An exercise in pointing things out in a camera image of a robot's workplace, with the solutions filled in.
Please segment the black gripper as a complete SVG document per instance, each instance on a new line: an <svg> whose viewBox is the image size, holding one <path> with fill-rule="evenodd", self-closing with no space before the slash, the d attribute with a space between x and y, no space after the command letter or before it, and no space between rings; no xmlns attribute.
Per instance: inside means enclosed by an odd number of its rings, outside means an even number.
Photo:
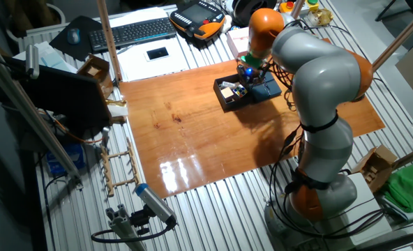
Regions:
<svg viewBox="0 0 413 251"><path fill-rule="evenodd" d="M263 75L260 70L239 64L236 67L236 71L244 93L248 93L250 91L249 86L252 86L252 92L262 91L262 83L265 81L265 75Z"/></svg>

